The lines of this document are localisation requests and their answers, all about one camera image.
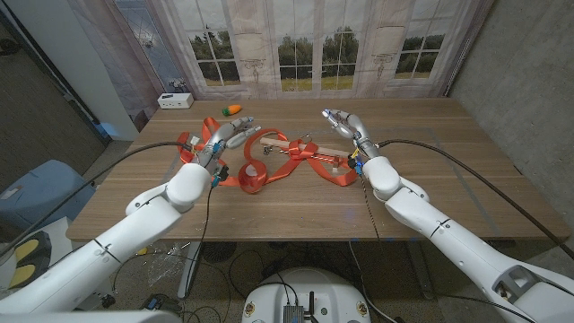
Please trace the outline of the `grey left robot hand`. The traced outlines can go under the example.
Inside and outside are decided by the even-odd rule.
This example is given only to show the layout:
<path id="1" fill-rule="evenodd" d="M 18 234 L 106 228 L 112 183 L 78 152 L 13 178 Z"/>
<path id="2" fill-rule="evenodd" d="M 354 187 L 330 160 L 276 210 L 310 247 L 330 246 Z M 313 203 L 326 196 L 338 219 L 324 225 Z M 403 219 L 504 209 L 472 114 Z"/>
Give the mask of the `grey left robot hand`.
<path id="1" fill-rule="evenodd" d="M 213 174 L 226 149 L 238 148 L 262 129 L 261 126 L 253 126 L 253 121 L 252 117 L 242 117 L 219 127 L 197 154 L 196 163 Z"/>

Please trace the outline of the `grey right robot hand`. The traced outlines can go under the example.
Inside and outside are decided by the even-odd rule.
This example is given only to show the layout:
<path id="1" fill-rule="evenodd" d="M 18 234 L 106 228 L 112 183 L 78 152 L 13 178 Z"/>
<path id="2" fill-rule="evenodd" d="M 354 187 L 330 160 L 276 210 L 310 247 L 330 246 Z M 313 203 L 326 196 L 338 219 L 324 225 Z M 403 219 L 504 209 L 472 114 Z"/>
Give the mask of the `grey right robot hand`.
<path id="1" fill-rule="evenodd" d="M 358 116 L 339 109 L 324 109 L 321 114 L 339 135 L 351 139 L 354 146 L 368 158 L 380 156 L 378 148 L 370 140 L 370 134 Z"/>

